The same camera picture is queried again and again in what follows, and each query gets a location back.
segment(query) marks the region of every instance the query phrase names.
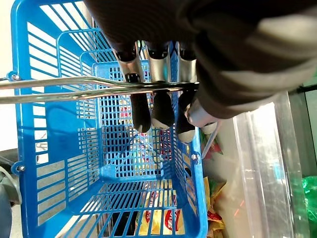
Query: floor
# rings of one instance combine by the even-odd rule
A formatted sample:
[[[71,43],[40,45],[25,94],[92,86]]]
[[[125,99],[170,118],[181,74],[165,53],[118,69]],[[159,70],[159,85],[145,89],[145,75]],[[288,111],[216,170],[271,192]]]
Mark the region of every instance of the floor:
[[[10,22],[10,11],[14,0],[0,1],[0,22]],[[12,70],[11,29],[10,24],[0,24],[0,77],[5,77]],[[13,95],[13,90],[0,91],[0,96]],[[0,111],[5,117],[0,117],[0,151],[17,147],[16,120],[14,105],[0,105]],[[12,208],[11,238],[21,238],[20,206]]]

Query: blue shopping basket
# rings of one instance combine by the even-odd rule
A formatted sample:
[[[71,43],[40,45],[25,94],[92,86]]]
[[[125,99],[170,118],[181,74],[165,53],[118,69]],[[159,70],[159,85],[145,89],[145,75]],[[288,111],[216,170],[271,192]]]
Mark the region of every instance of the blue shopping basket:
[[[11,21],[13,71],[22,80],[80,75],[123,80],[83,2],[17,0]],[[142,67],[149,80],[144,53]],[[171,73],[176,81],[175,55]],[[74,84],[15,93],[101,87]],[[175,115],[177,100],[173,93]],[[152,108],[152,95],[148,102]],[[19,162],[13,170],[25,166],[14,170],[20,175],[25,237],[206,237],[197,131],[189,145],[177,139],[175,126],[137,133],[129,96],[17,104],[16,112]]]

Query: snack bag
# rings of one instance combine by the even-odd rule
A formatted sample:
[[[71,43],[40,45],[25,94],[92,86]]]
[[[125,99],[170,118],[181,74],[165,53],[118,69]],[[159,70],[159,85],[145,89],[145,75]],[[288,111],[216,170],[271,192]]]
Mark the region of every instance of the snack bag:
[[[143,204],[144,199],[146,199],[145,202],[145,206],[147,207],[155,207],[158,205],[158,197],[159,197],[159,192],[158,191],[152,191],[152,192],[148,192],[146,194],[146,198],[142,198],[141,200],[141,204]],[[135,227],[137,228],[138,223],[139,223],[139,219],[141,220],[141,224],[140,224],[140,230],[139,230],[139,235],[140,236],[146,236],[148,234],[148,229],[149,229],[149,225],[150,225],[150,219],[151,219],[151,214],[152,214],[152,210],[148,210],[148,211],[144,211],[144,212],[139,212],[137,215],[137,218],[135,220]],[[156,234],[158,235],[160,232],[160,225],[158,224],[158,219],[155,219],[155,217],[160,217],[161,212],[160,210],[154,210],[154,214],[153,214],[153,221],[152,221],[152,230],[151,233],[152,234]]]
[[[189,186],[191,186],[191,189],[188,189],[188,192],[191,197],[195,197],[193,194],[194,185],[192,182],[192,178],[187,178],[187,183]],[[209,189],[209,182],[208,177],[204,178],[204,186],[205,186],[205,197],[206,197],[206,209],[210,207],[210,189]],[[169,183],[169,189],[172,189],[172,183]],[[163,198],[163,192],[162,191],[151,191],[148,192],[146,195],[144,195],[141,198],[141,204],[145,201],[145,207],[157,207],[157,210],[146,210],[144,212],[139,212],[135,221],[135,227],[137,229],[139,219],[141,220],[140,223],[140,229],[139,229],[139,236],[146,236],[149,231],[150,221],[151,221],[151,214],[153,214],[153,221],[152,221],[152,228],[151,228],[151,234],[152,235],[159,235],[160,234],[160,228],[161,225],[163,225],[163,235],[171,235],[173,234],[173,216],[174,216],[174,226],[175,226],[175,234],[176,235],[183,235],[185,234],[185,227],[184,227],[184,218],[183,218],[183,211],[182,209],[174,209],[173,210],[164,210],[163,214],[163,224],[161,224],[162,219],[162,211],[160,210],[160,207],[162,207],[162,204],[174,204],[174,206],[177,206],[177,195],[176,192],[164,193]]]
[[[201,142],[201,150],[203,151],[207,142],[208,142],[208,139],[210,137],[210,134],[209,135],[205,135],[202,130],[200,129],[199,130],[199,136],[200,136],[200,142]],[[223,152],[221,150],[221,147],[218,143],[218,140],[217,140],[217,137],[214,139],[214,141],[212,142],[210,148],[209,148],[209,151],[207,152],[206,154],[206,158],[211,158],[211,154],[212,153],[219,153],[221,155],[223,155]]]
[[[222,217],[217,214],[213,208],[214,203],[221,193],[221,190],[225,186],[226,182],[216,182],[213,179],[209,180],[209,188],[210,188],[210,207],[207,211],[207,219],[208,219],[208,234],[209,238],[222,238],[221,230],[225,229],[225,224],[223,222]]]

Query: metal handle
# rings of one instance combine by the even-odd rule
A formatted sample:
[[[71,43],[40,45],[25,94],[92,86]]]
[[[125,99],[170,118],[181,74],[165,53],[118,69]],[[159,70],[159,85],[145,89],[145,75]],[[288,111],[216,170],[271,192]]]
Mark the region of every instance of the metal handle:
[[[20,89],[40,86],[53,86],[65,84],[99,84],[108,86],[106,89],[88,90],[82,92],[69,93],[40,93],[35,95],[21,95],[13,97],[0,97],[0,104],[15,103],[35,103],[35,102],[56,102],[56,101],[75,101],[112,95],[127,95],[138,93],[152,93],[157,91],[182,91],[197,90],[198,83],[126,83],[116,82],[110,79],[98,77],[70,77],[54,78],[42,80],[25,80],[19,82],[9,82],[0,84],[1,89]]]

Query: yellow snack package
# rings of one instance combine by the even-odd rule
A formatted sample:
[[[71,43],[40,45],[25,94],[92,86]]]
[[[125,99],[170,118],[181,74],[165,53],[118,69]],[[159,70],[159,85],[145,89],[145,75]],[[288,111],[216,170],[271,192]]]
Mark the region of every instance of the yellow snack package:
[[[210,207],[207,211],[207,219],[208,219],[208,238],[222,238],[221,230],[225,229],[225,223],[222,217],[217,214],[213,208],[215,201],[221,190],[225,186],[226,182],[216,182],[212,179],[209,180],[210,187]]]
[[[187,178],[187,184],[191,187],[191,189],[188,189],[188,193],[191,197],[195,197],[193,191],[194,191],[194,185],[192,182],[192,178]],[[172,189],[171,182],[169,182],[169,189]],[[210,187],[208,182],[208,177],[204,178],[204,187],[205,187],[205,197],[206,197],[206,210],[211,205],[211,198],[210,198]],[[174,210],[164,210],[162,214],[161,207],[162,205],[166,206],[167,204],[174,204],[174,206],[177,206],[177,194],[174,190],[173,194],[170,191],[169,193],[165,192],[163,197],[162,191],[149,191],[141,198],[141,204],[145,204],[145,207],[157,207],[157,210],[145,210],[143,212],[139,212],[135,221],[135,227],[137,230],[137,226],[139,223],[139,219],[141,219],[140,222],[140,229],[139,229],[139,236],[146,236],[149,231],[150,221],[151,221],[151,215],[153,213],[153,221],[152,221],[152,227],[151,227],[151,233],[152,235],[159,235],[161,230],[161,225],[163,225],[163,234],[162,235],[171,235],[173,234],[173,216],[174,216],[174,227],[175,227],[175,234],[176,235],[183,235],[185,234],[185,227],[184,227],[184,218],[183,218],[183,211],[182,209],[174,209]]]

